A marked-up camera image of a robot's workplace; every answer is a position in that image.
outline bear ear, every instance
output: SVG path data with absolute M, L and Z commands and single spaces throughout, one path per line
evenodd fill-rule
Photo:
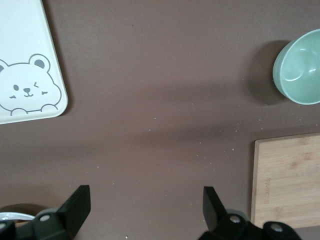
M 7 68 L 7 67 L 8 67 L 8 65 L 7 65 L 4 61 L 0 60 L 0 73 L 1 73 L 1 71 L 2 71 L 3 69 L 5 69 L 5 68 Z
M 46 72 L 49 72 L 49 70 L 50 70 L 50 62 L 49 62 L 48 58 L 46 58 L 45 56 L 43 56 L 41 54 L 32 55 L 29 59 L 29 64 L 35 65 L 39 68 L 42 68 Z

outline black clamp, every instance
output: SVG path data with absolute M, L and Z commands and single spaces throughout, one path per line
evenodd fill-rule
M 90 188 L 81 185 L 55 212 L 44 212 L 17 228 L 13 220 L 0 221 L 0 240 L 72 240 L 90 210 Z
M 238 214 L 228 214 L 213 187 L 203 189 L 203 215 L 209 231 L 199 240 L 301 240 L 282 222 L 269 221 L 259 228 Z

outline cutting board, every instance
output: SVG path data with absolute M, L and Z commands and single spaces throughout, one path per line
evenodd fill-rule
M 320 133 L 255 141 L 251 222 L 320 225 Z

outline white cutting board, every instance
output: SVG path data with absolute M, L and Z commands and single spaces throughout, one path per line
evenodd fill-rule
M 251 221 L 320 225 L 320 133 L 255 142 Z
M 41 0 L 0 0 L 0 124 L 52 118 L 68 97 Z

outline bear paw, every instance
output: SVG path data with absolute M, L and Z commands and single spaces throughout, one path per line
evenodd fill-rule
M 58 108 L 55 106 L 55 105 L 52 105 L 52 104 L 46 104 L 46 105 L 43 105 L 41 107 L 41 112 L 51 112 L 53 110 L 58 110 Z
M 28 112 L 22 108 L 16 108 L 11 111 L 10 116 L 26 115 Z

